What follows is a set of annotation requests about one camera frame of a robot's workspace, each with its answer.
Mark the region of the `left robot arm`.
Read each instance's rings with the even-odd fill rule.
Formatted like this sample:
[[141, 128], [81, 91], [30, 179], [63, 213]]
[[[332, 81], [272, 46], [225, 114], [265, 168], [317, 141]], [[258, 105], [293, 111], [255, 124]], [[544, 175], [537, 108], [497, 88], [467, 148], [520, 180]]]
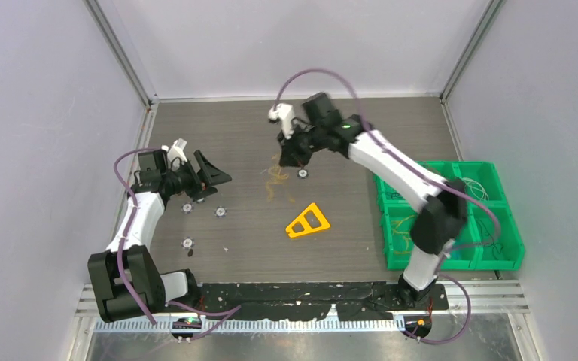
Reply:
[[185, 194], [192, 201], [215, 194], [218, 185], [231, 176], [212, 165], [196, 150], [195, 170], [182, 145], [142, 148], [120, 156], [138, 157], [133, 183], [118, 179], [125, 188], [127, 208], [116, 235], [100, 253], [87, 262], [100, 318], [106, 323], [154, 315], [173, 301], [182, 311], [194, 310], [201, 292], [190, 270], [162, 274], [150, 255], [150, 245], [171, 197]]

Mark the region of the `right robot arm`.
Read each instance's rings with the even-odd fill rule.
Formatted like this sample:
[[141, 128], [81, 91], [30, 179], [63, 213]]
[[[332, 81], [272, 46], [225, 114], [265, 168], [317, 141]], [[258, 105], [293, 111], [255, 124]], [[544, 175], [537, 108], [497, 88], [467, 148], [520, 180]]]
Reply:
[[358, 114], [344, 117], [326, 93], [302, 104], [305, 119], [292, 105], [278, 103], [268, 119], [281, 127], [281, 167], [303, 168], [320, 150], [339, 153], [362, 165], [396, 190], [416, 214], [409, 229], [413, 247], [398, 279], [398, 299], [420, 308], [430, 297], [440, 265], [467, 225], [465, 183], [446, 179], [412, 160]]

